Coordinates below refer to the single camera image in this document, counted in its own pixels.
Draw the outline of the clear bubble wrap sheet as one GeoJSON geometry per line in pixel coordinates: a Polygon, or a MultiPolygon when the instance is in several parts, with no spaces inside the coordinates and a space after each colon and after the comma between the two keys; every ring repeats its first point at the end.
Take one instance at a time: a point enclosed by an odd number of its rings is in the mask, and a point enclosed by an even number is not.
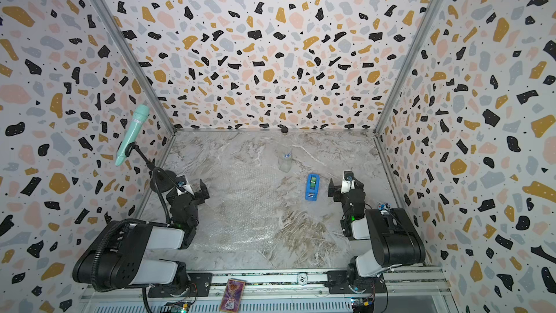
{"type": "Polygon", "coordinates": [[[271,166],[222,165],[203,181],[210,198],[199,210],[191,249],[200,252],[265,250],[282,228],[291,174],[271,166]]]}

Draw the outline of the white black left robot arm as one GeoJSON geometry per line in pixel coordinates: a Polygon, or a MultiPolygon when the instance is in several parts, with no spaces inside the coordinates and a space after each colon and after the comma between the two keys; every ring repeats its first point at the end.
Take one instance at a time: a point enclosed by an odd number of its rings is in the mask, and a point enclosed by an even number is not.
{"type": "Polygon", "coordinates": [[[72,279],[98,292],[152,287],[178,297],[191,290],[185,263],[146,257],[148,251],[187,249],[195,238],[198,206],[210,198],[209,191],[200,181],[194,192],[184,176],[177,183],[167,195],[170,223],[111,221],[78,259],[72,279]]]}

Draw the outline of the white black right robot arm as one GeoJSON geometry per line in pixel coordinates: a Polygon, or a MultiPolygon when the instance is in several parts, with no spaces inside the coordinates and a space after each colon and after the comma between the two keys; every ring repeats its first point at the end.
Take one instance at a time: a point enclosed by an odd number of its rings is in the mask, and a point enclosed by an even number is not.
{"type": "Polygon", "coordinates": [[[340,185],[329,183],[328,197],[342,206],[343,236],[351,241],[370,242],[370,249],[348,264],[343,282],[350,290],[365,292],[382,273],[425,262],[424,242],[407,212],[389,204],[371,207],[366,203],[364,185],[351,171],[345,172],[340,185]]]}

